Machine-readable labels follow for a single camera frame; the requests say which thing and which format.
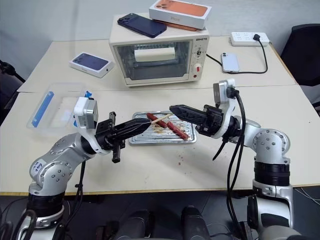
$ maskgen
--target robotic arm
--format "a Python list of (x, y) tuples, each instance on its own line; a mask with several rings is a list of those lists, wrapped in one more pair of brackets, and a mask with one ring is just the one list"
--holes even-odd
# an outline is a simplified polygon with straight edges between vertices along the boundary
[(268, 232), (274, 232), (267, 230), (270, 226), (282, 226), (280, 229), (285, 237), (298, 235), (291, 229), (293, 187), (289, 180), (290, 159), (285, 157), (290, 148), (290, 140), (281, 131), (261, 128), (254, 121), (246, 119), (246, 122), (242, 122), (241, 117), (232, 116), (236, 104), (231, 94), (234, 87), (234, 79), (213, 85), (216, 107), (205, 105), (203, 111), (200, 111), (186, 105), (173, 105), (170, 111), (181, 120), (195, 124), (200, 134), (214, 139), (222, 138), (218, 154), (225, 143), (238, 142), (242, 124), (246, 124), (244, 145), (256, 152), (252, 181), (254, 195), (248, 198), (247, 206), (248, 224), (258, 231), (260, 237), (266, 235), (260, 239), (273, 239), (268, 238)]
[[(98, 123), (97, 101), (80, 97), (74, 107), (74, 118), (78, 133), (59, 139), (45, 155), (36, 159), (29, 173), (33, 181), (29, 186), (26, 210), (36, 213), (37, 219), (32, 240), (53, 239), (64, 213), (63, 198), (67, 183), (76, 167), (95, 154), (106, 155), (113, 151), (112, 161), (120, 162), (120, 150), (125, 139), (143, 133), (151, 124), (149, 119), (132, 119), (115, 125), (116, 114)], [(17, 239), (24, 239), (31, 222), (26, 217), (21, 224)]]

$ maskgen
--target white table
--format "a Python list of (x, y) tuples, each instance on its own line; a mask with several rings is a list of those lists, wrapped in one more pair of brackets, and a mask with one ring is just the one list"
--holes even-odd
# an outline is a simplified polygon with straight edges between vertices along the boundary
[[(291, 148), (287, 157), (291, 158), (291, 184), (319, 185), (320, 119), (300, 87), (240, 87), (239, 90), (248, 119), (259, 122), (263, 128), (278, 129), (289, 136)], [(0, 127), (2, 195), (27, 194), (31, 163), (62, 137), (40, 137), (26, 128), (41, 96), (42, 93), (20, 93)], [(202, 109), (205, 104), (214, 105), (211, 88), (94, 91), (93, 96), (98, 102), (99, 121), (115, 111), (117, 124), (130, 120), (135, 112), (165, 111), (175, 104), (197, 109)], [(239, 115), (238, 108), (234, 114)], [(97, 155), (87, 162), (84, 191), (87, 194), (105, 194), (225, 189), (235, 145), (228, 143), (218, 159), (212, 162), (221, 142), (221, 139), (199, 134), (193, 144), (132, 146), (127, 141), (121, 151), (120, 163), (112, 163), (111, 154)], [(254, 155), (252, 150), (244, 149), (235, 189), (252, 188)], [(79, 173), (80, 167), (68, 183), (68, 193), (76, 191), (74, 185), (79, 180)]]
[[(285, 86), (296, 84), (271, 45), (265, 47), (265, 54), (269, 66), (269, 70), (265, 74), (230, 75), (222, 72), (221, 66), (207, 57), (202, 78), (199, 81), (139, 87), (126, 86), (125, 81), (121, 78), (120, 70), (117, 67), (101, 79), (70, 68), (68, 62), (80, 52), (88, 52), (114, 60), (108, 40), (54, 41), (30, 77), (18, 91), (43, 93), (50, 84), (59, 82), (82, 83), (92, 91), (203, 89), (212, 88), (213, 83), (234, 76), (236, 76), (236, 84), (239, 87)], [(228, 36), (211, 37), (207, 53), (220, 60), (222, 52), (235, 53), (241, 71), (259, 72), (265, 69), (265, 60), (261, 47), (234, 47), (229, 43)]]

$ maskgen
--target oven window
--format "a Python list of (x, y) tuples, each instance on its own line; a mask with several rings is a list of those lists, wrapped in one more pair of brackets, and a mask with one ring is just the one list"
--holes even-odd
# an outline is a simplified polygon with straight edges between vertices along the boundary
[[(116, 51), (126, 78), (131, 80), (174, 78), (188, 73), (191, 44), (189, 40), (121, 45), (116, 47)], [(138, 59), (139, 51), (147, 57)]]

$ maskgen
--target plastic container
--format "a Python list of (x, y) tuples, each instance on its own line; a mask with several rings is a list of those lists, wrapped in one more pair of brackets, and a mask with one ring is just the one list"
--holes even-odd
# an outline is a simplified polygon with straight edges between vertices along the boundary
[(73, 111), (79, 97), (85, 96), (85, 86), (79, 83), (50, 85), (26, 127), (44, 135), (59, 135), (75, 130)]

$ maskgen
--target metal baking tray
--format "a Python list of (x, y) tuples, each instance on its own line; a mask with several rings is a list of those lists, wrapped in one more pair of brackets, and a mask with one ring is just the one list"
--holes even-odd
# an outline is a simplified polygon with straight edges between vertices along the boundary
[[(164, 115), (171, 113), (170, 111), (143, 111), (133, 114), (132, 119), (147, 118), (147, 113), (154, 114), (156, 117), (161, 118)], [(163, 128), (158, 124), (151, 124), (143, 133), (133, 136), (129, 139), (130, 144), (190, 144), (197, 141), (195, 125), (192, 123), (182, 121), (175, 115), (172, 115), (163, 120), (164, 122), (172, 122), (179, 129), (189, 135), (187, 140), (181, 139), (168, 127)]]

